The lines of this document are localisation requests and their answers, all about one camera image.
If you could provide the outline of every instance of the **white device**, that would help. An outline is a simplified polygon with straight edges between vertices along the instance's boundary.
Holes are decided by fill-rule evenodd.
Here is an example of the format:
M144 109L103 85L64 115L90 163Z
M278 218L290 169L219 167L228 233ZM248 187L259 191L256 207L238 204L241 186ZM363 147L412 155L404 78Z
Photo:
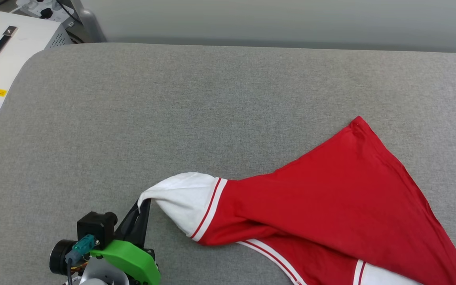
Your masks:
M39 51L69 45L60 22L0 11L0 108L24 63Z
M31 17L40 18L41 11L50 9L52 15L50 18L46 18L46 20L60 22L65 29L74 25L74 20L65 12L56 0L17 0L15 3L20 7L20 11ZM71 15L75 14L74 9L66 5L63 6L65 6L65 9L67 9Z

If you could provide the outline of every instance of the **red stripe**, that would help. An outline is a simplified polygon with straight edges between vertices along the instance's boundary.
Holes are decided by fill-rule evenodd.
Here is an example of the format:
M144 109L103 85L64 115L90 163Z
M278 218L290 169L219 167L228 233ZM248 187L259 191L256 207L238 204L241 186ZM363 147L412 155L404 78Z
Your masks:
M277 259L277 257L275 257L273 254L271 254L270 252L266 251L265 249L262 249L261 247L259 247L258 245L255 245L253 244L252 242L248 242L246 240L244 240L243 242L249 244L249 245L252 245L253 247L263 251L264 253L268 254L269 256L271 256L273 259L275 259L277 262L279 262L279 264L281 264L281 266L286 269L286 271L288 271L288 273L291 275L291 277L293 277L293 279L295 280L295 282L298 283L298 279L293 275L293 273L288 269L288 267L286 267L279 259Z
M360 277L358 277L358 285L362 285L362 274L363 274L364 267L365 267L365 261L362 264L362 269L360 269Z
M205 222L205 218L207 218L207 214L209 213L210 207L212 206L212 202L214 201L214 196L216 195L217 186L219 185L219 182L221 182L221 178L218 178L216 187L214 187L214 193L212 193L212 197L210 198L209 207L207 208L207 211L205 212L205 215L203 216L203 219L201 219L201 222L199 223L199 226L198 226L197 230L193 233L193 235L191 236L191 238L194 238L194 237L195 237L195 235L196 235L196 234L198 233L198 231L200 230L201 225L203 225L203 222Z

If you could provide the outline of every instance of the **white equipment box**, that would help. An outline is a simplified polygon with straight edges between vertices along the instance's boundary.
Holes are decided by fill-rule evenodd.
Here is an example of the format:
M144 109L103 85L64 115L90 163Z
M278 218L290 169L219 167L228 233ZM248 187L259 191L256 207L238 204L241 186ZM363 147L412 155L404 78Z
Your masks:
M60 22L0 11L0 109L24 63L39 51L69 45Z

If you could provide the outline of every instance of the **gray fabric table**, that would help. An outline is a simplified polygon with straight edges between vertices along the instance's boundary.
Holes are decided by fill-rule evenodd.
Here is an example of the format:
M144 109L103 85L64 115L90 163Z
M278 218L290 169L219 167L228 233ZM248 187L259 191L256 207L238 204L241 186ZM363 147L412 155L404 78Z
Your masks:
M54 244L88 211L199 171L268 173L362 116L456 246L456 54L87 44L41 52L0 114L0 284L60 284ZM240 245L201 247L150 213L163 285L290 281Z

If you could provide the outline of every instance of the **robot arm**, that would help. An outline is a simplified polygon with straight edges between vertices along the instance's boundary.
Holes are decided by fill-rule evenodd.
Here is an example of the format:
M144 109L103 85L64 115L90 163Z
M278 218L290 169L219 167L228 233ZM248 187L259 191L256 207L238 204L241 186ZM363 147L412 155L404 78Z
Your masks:
M56 244L50 270L64 276L77 272L82 285L159 285L154 250L144 247L149 209L150 199L140 209L135 203L116 230L114 213L88 213L77 222L78 241Z

